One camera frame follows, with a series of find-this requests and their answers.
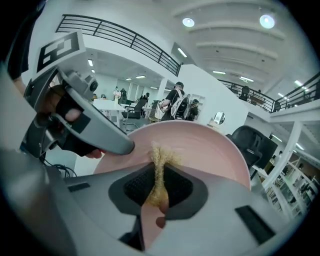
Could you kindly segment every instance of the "hand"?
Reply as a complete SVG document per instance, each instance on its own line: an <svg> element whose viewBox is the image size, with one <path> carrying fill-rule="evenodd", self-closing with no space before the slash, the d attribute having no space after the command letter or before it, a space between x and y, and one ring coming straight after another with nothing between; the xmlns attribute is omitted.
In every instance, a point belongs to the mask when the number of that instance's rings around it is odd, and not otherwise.
<svg viewBox="0 0 320 256"><path fill-rule="evenodd" d="M55 113L56 107L60 99L64 96L66 91L62 85L53 86L45 94L44 101L42 103L41 112L42 113ZM65 119L69 122L74 122L81 114L79 109L70 109L69 112L65 115ZM105 150L95 149L91 153L87 154L87 158L99 159L102 157L102 153L106 153Z"/></svg>

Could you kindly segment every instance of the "ceiling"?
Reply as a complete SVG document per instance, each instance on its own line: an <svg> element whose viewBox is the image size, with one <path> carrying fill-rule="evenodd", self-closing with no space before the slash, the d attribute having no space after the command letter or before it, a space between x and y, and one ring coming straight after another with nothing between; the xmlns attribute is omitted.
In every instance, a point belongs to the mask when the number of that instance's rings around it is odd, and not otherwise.
<svg viewBox="0 0 320 256"><path fill-rule="evenodd" d="M247 85L276 100L278 93L285 95L296 88L294 81L304 83L320 70L303 31L287 9L276 1L153 2L169 12L181 29L187 31L201 58L201 68L217 79ZM264 14L274 18L273 28L260 25L259 18ZM193 19L194 27L183 26L184 18ZM226 74L213 74L213 71ZM240 76L254 82L245 83Z"/></svg>
<svg viewBox="0 0 320 256"><path fill-rule="evenodd" d="M131 78L132 80L128 82L144 87L158 88L160 86L162 77L136 62L106 51L87 48L86 52L88 59L93 60L92 69L98 74L104 74L124 81L126 81L127 78ZM145 78L136 78L142 75L144 75ZM173 88L173 84L168 83L167 88Z"/></svg>

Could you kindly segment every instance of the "shelving unit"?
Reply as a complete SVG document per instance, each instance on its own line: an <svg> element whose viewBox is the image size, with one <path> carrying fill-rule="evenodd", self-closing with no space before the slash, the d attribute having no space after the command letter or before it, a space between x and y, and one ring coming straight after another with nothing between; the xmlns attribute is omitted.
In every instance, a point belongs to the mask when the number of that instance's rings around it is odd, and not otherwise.
<svg viewBox="0 0 320 256"><path fill-rule="evenodd" d="M314 182L292 162L288 162L286 167L288 174L280 173L274 184L268 189L267 197L270 204L278 212L291 220L307 213L311 202L319 191Z"/></svg>

